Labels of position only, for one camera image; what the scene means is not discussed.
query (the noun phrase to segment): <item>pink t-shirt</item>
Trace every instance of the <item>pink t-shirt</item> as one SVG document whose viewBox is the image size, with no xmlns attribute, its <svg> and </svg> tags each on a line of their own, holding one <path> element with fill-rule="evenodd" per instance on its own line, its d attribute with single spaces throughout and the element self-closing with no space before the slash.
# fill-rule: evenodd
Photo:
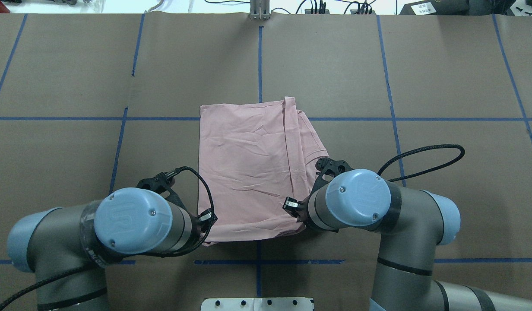
<svg viewBox="0 0 532 311">
<path fill-rule="evenodd" d="M 285 197 L 303 200 L 327 157 L 295 98 L 260 104 L 201 106 L 199 173 L 208 183 L 218 221 L 207 242 L 289 235 L 302 223 L 282 210 Z M 199 185 L 199 212 L 210 207 Z"/>
</svg>

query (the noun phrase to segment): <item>blue tape line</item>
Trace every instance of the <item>blue tape line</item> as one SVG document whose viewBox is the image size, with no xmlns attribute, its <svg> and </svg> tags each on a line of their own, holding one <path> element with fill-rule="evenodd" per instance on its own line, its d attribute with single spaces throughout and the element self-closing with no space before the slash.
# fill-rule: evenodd
<svg viewBox="0 0 532 311">
<path fill-rule="evenodd" d="M 524 122 L 523 118 L 426 118 L 396 117 L 396 121 Z M 200 121 L 199 117 L 127 117 L 127 121 Z M 310 117 L 310 121 L 392 121 L 389 117 Z M 0 117 L 0 121 L 122 121 L 122 117 Z"/>
<path fill-rule="evenodd" d="M 392 121 L 393 118 L 383 117 L 309 117 L 310 121 Z"/>
<path fill-rule="evenodd" d="M 137 34 L 136 52 L 133 55 L 132 76 L 136 76 L 137 55 L 139 54 L 139 44 L 141 43 L 141 33 L 143 32 L 143 21 L 145 20 L 145 13 L 141 14 L 141 21 L 139 22 L 139 33 Z"/>
<path fill-rule="evenodd" d="M 523 116 L 523 120 L 525 121 L 525 127 L 527 128 L 527 132 L 529 134 L 529 138 L 531 140 L 532 145 L 532 131 L 531 126 L 529 125 L 529 121 L 527 120 L 527 114 L 525 114 L 525 108 L 523 107 L 523 102 L 521 101 L 521 97 L 519 96 L 519 91 L 517 90 L 517 86 L 515 84 L 515 79 L 513 79 L 513 74 L 511 73 L 510 65 L 507 61 L 506 52 L 504 51 L 504 46 L 502 44 L 502 39 L 500 37 L 500 30 L 498 29 L 498 23 L 497 23 L 497 17 L 495 14 L 493 14 L 493 23 L 494 23 L 494 29 L 497 32 L 497 39 L 498 39 L 498 45 L 500 46 L 500 51 L 502 52 L 502 57 L 504 59 L 504 64 L 506 65 L 506 70 L 508 72 L 508 75 L 510 76 L 511 85 L 513 87 L 513 92 L 515 92 L 515 97 L 517 99 L 517 103 L 519 104 L 519 108 L 521 110 L 521 115 Z"/>
<path fill-rule="evenodd" d="M 523 118 L 439 118 L 439 117 L 310 117 L 310 121 L 522 121 Z"/>
<path fill-rule="evenodd" d="M 194 264 L 207 265 L 207 264 L 256 264 L 256 260 L 195 260 Z"/>
<path fill-rule="evenodd" d="M 114 182 L 116 181 L 116 170 L 118 169 L 118 158 L 120 157 L 120 148 L 122 147 L 122 139 L 124 139 L 124 128 L 126 126 L 126 117 L 128 115 L 128 107 L 124 108 L 124 116 L 122 117 L 122 125 L 120 126 L 120 135 L 118 135 L 118 146 L 116 146 L 116 155 L 114 156 L 114 166 L 112 167 L 111 185 L 108 188 L 108 193 L 112 193 L 114 189 Z"/>
<path fill-rule="evenodd" d="M 13 262 L 8 259 L 0 259 L 0 264 L 13 264 Z M 136 264 L 136 261 L 135 260 L 122 260 L 121 262 L 118 262 L 117 264 Z"/>
<path fill-rule="evenodd" d="M 0 117 L 2 121 L 121 121 L 121 117 Z"/>
<path fill-rule="evenodd" d="M 344 259 L 262 260 L 263 264 L 342 264 Z"/>
<path fill-rule="evenodd" d="M 136 264 L 135 260 L 122 260 L 121 262 L 117 264 Z"/>
<path fill-rule="evenodd" d="M 257 276 L 256 277 L 256 280 L 257 280 L 256 281 L 257 282 L 256 283 L 256 285 L 257 285 L 256 286 L 257 287 L 256 296 L 257 297 L 262 297 L 262 266 L 261 266 L 261 264 L 262 264 L 262 242 L 261 241 L 257 241 L 256 244 L 257 244 L 256 245 L 256 248 L 257 248 L 256 249 L 256 253 L 257 253 L 256 254 L 256 257 L 257 257 L 256 258 L 256 260 L 257 260 L 256 261 L 256 264 L 257 264 L 256 265 L 256 269 L 257 269 L 256 270 L 257 271 L 256 272 L 257 273 L 256 274 L 256 276 Z"/>
<path fill-rule="evenodd" d="M 310 259 L 310 260 L 195 260 L 193 263 L 197 265 L 213 265 L 213 264 L 342 264 L 343 259 Z"/>
<path fill-rule="evenodd" d="M 399 140 L 399 130 L 396 128 L 396 115 L 395 115 L 395 108 L 393 106 L 393 93 L 391 91 L 391 86 L 389 84 L 389 71 L 387 69 L 387 58 L 385 56 L 385 45 L 383 44 L 383 33 L 381 30 L 381 19 L 379 18 L 379 15 L 376 15 L 377 18 L 377 30 L 379 32 L 379 45 L 381 46 L 381 57 L 383 59 L 383 70 L 385 71 L 385 83 L 387 86 L 387 95 L 389 97 L 389 108 L 391 110 L 391 118 L 393 122 L 393 134 L 395 136 L 395 143 L 396 143 L 396 153 L 401 154 L 400 151 L 400 140 Z M 402 162 L 402 159 L 399 159 L 399 167 L 400 167 L 400 177 L 404 177 L 404 163 Z M 406 180 L 402 180 L 402 185 L 406 187 Z"/>
<path fill-rule="evenodd" d="M 262 29 L 263 28 L 264 26 L 258 27 L 258 102 L 262 102 Z"/>
<path fill-rule="evenodd" d="M 11 65 L 11 61 L 13 60 L 13 55 L 15 55 L 15 51 L 17 49 L 17 45 L 19 45 L 19 41 L 21 39 L 22 30 L 24 29 L 24 26 L 26 24 L 26 19 L 27 18 L 28 18 L 28 14 L 25 14 L 24 18 L 22 19 L 21 27 L 19 28 L 19 33 L 17 34 L 17 39 L 15 40 L 15 43 L 13 44 L 13 48 L 11 50 L 11 53 L 9 54 L 9 59 L 7 60 L 7 64 L 5 65 L 5 69 L 3 71 L 3 75 L 1 75 L 0 93 L 1 93 L 1 87 L 3 86 L 3 83 L 5 82 L 5 77 L 7 76 L 7 72 L 9 72 L 9 66 Z"/>
<path fill-rule="evenodd" d="M 0 259 L 0 264 L 13 264 L 12 260 Z"/>
<path fill-rule="evenodd" d="M 199 117 L 128 117 L 128 121 L 199 121 Z"/>
<path fill-rule="evenodd" d="M 521 263 L 532 262 L 532 258 L 441 258 L 435 263 Z"/>
</svg>

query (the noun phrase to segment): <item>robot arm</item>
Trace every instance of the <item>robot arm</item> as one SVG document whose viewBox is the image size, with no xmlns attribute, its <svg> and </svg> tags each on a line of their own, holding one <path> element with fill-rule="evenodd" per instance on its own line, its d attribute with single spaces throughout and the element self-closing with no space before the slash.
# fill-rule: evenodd
<svg viewBox="0 0 532 311">
<path fill-rule="evenodd" d="M 38 310 L 106 311 L 103 268 L 136 254 L 175 257 L 200 246 L 217 218 L 212 204 L 201 215 L 191 215 L 171 189 L 173 176 L 185 169 L 193 171 L 160 173 L 103 200 L 19 220 L 7 240 L 16 268 L 35 272 L 40 282 L 84 267 L 38 288 Z M 169 191 L 166 199 L 160 195 L 164 191 Z"/>
<path fill-rule="evenodd" d="M 458 207 L 446 197 L 400 187 L 344 161 L 319 160 L 322 172 L 302 202 L 284 209 L 317 230 L 362 228 L 382 235 L 371 311 L 532 311 L 532 301 L 432 280 L 435 247 L 460 228 Z M 334 176 L 329 183 L 322 175 Z"/>
</svg>

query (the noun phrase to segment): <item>light blue joint cap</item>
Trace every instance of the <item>light blue joint cap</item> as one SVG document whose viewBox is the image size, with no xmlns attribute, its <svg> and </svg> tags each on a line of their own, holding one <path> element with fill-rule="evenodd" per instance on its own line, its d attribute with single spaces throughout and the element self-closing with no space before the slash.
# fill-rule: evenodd
<svg viewBox="0 0 532 311">
<path fill-rule="evenodd" d="M 373 171 L 355 169 L 329 182 L 326 203 L 329 212 L 341 223 L 363 227 L 385 216 L 391 205 L 391 192 Z"/>
<path fill-rule="evenodd" d="M 381 307 L 380 305 L 378 305 L 378 303 L 376 303 L 373 299 L 370 299 L 369 311 L 386 311 L 386 310 L 383 309 L 383 307 Z"/>
<path fill-rule="evenodd" d="M 55 207 L 48 211 L 28 215 L 13 226 L 7 238 L 7 255 L 11 258 L 15 268 L 22 272 L 33 272 L 28 264 L 28 245 L 32 234 L 47 214 L 60 208 Z"/>
<path fill-rule="evenodd" d="M 99 204 L 94 225 L 95 234 L 107 248 L 121 254 L 141 254 L 166 238 L 172 227 L 172 210 L 153 191 L 123 188 Z"/>
<path fill-rule="evenodd" d="M 435 203 L 437 203 L 439 207 L 440 214 L 442 215 L 444 229 L 442 239 L 438 245 L 450 244 L 456 238 L 456 234 L 460 231 L 461 217 L 458 207 L 447 197 L 430 193 L 425 190 L 423 190 L 423 192 L 427 193 L 435 200 Z"/>
</svg>

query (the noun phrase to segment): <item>black cable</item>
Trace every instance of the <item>black cable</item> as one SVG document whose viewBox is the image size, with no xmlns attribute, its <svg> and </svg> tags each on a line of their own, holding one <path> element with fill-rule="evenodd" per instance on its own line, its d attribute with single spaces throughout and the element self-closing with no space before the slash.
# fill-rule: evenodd
<svg viewBox="0 0 532 311">
<path fill-rule="evenodd" d="M 205 180 L 201 177 L 201 175 L 199 175 L 199 173 L 197 173 L 197 171 L 195 171 L 191 167 L 179 167 L 179 168 L 175 169 L 174 170 L 174 174 L 172 175 L 172 177 L 178 175 L 182 171 L 190 171 L 191 173 L 193 173 L 193 175 L 197 176 L 199 181 L 201 181 L 201 183 L 203 184 L 203 186 L 206 189 L 207 195 L 209 196 L 211 217 L 214 218 L 215 217 L 214 202 L 212 201 L 212 194 L 210 193 L 209 185 L 207 185 Z M 212 226 L 209 226 L 207 228 L 207 230 L 205 232 L 205 235 L 203 235 L 203 237 L 199 240 L 199 242 L 197 242 L 197 244 L 195 244 L 192 248 L 189 248 L 189 249 L 187 249 L 187 250 L 185 250 L 183 252 L 179 252 L 179 253 L 143 253 L 143 255 L 165 258 L 165 257 L 179 257 L 179 256 L 183 256 L 185 254 L 189 254 L 190 252 L 193 252 L 199 246 L 201 246 L 203 244 L 203 242 L 205 242 L 206 238 L 209 236 L 211 228 L 212 228 Z"/>
<path fill-rule="evenodd" d="M 451 161 L 448 161 L 447 163 L 444 163 L 443 165 L 439 165 L 439 166 L 436 166 L 436 167 L 433 167 L 433 168 L 430 168 L 430 169 L 426 169 L 425 171 L 421 171 L 419 173 L 415 173 L 415 174 L 412 174 L 412 175 L 406 175 L 406 176 L 402 176 L 402 177 L 398 177 L 398 178 L 393 178 L 393 179 L 388 179 L 387 181 L 402 181 L 404 179 L 409 179 L 409 178 L 412 178 L 412 177 L 416 177 L 416 176 L 419 176 L 419 175 L 424 175 L 426 173 L 430 173 L 432 171 L 437 171 L 438 169 L 441 169 L 441 168 L 445 168 L 447 166 L 450 166 L 450 165 L 453 165 L 454 163 L 460 161 L 460 159 L 462 159 L 464 157 L 464 154 L 466 153 L 464 147 L 460 146 L 459 144 L 436 144 L 436 145 L 432 145 L 432 146 L 426 146 L 426 147 L 421 147 L 421 148 L 418 148 L 418 149 L 414 149 L 414 150 L 410 150 L 408 152 L 405 152 L 405 153 L 401 153 L 399 155 L 397 155 L 396 157 L 390 159 L 389 161 L 387 161 L 387 163 L 385 163 L 380 169 L 379 171 L 377 172 L 377 175 L 380 175 L 383 173 L 383 171 L 385 171 L 385 169 L 387 167 L 389 167 L 389 165 L 391 165 L 392 163 L 404 158 L 404 157 L 408 157 L 408 156 L 411 156 L 412 154 L 416 154 L 416 153 L 420 153 L 420 152 L 424 152 L 424 151 L 427 151 L 427 150 L 434 150 L 434 149 L 447 149 L 447 148 L 452 148 L 452 149 L 458 149 L 460 150 L 460 154 L 458 154 L 457 157 L 455 157 L 454 159 L 452 159 Z"/>
<path fill-rule="evenodd" d="M 11 297 L 5 299 L 5 301 L 3 301 L 1 304 L 0 304 L 0 311 L 2 311 L 3 309 L 5 309 L 5 307 L 7 307 L 8 305 L 10 305 L 13 301 L 19 299 L 20 297 L 26 295 L 27 293 L 35 290 L 35 289 L 38 289 L 44 285 L 47 285 L 49 283 L 53 283 L 61 278 L 65 278 L 67 276 L 71 276 L 73 274 L 76 274 L 76 273 L 80 273 L 80 272 L 84 272 L 86 270 L 90 270 L 90 269 L 95 269 L 97 266 L 95 266 L 94 264 L 89 264 L 87 266 L 83 266 L 83 267 L 78 267 L 78 268 L 74 268 L 74 269 L 70 269 L 70 270 L 66 270 L 64 272 L 61 272 L 59 274 L 57 274 L 56 276 L 52 276 L 50 278 L 47 278 L 47 279 L 44 279 L 42 281 L 39 281 L 33 285 L 30 285 L 28 286 L 27 288 L 13 294 Z"/>
<path fill-rule="evenodd" d="M 347 10 L 348 8 L 353 4 L 353 3 L 356 3 L 358 5 L 358 8 L 360 8 L 360 2 L 358 1 L 352 1 L 352 2 L 349 2 L 349 4 L 347 5 L 347 8 L 345 8 L 345 11 L 343 12 L 343 15 L 347 14 Z"/>
<path fill-rule="evenodd" d="M 301 4 L 299 4 L 299 7 L 297 8 L 297 11 L 295 12 L 295 14 L 297 14 L 300 10 L 300 7 L 306 2 L 306 0 L 302 0 Z"/>
<path fill-rule="evenodd" d="M 164 0 L 159 1 L 158 4 L 156 4 L 156 5 L 152 6 L 152 7 L 150 7 L 149 10 L 147 10 L 147 12 L 149 13 L 149 12 L 151 12 L 152 10 L 157 9 L 159 6 L 163 5 L 163 3 L 164 3 Z"/>
<path fill-rule="evenodd" d="M 213 3 L 213 4 L 217 4 L 217 3 L 227 3 L 227 2 L 250 3 L 250 1 L 239 1 L 239 0 L 226 0 L 226 1 L 216 1 L 216 2 L 213 2 L 213 1 L 210 1 L 210 0 L 205 0 L 205 2 L 207 2 L 207 3 Z"/>
<path fill-rule="evenodd" d="M 364 3 L 356 11 L 356 14 L 364 14 L 364 10 L 367 5 L 368 5 L 368 2 L 364 1 Z"/>
<path fill-rule="evenodd" d="M 284 10 L 284 11 L 288 12 L 289 14 L 291 14 L 291 12 L 289 12 L 288 10 L 286 10 L 284 8 L 274 8 L 274 9 L 272 9 L 272 12 L 274 12 L 275 10 Z"/>
</svg>

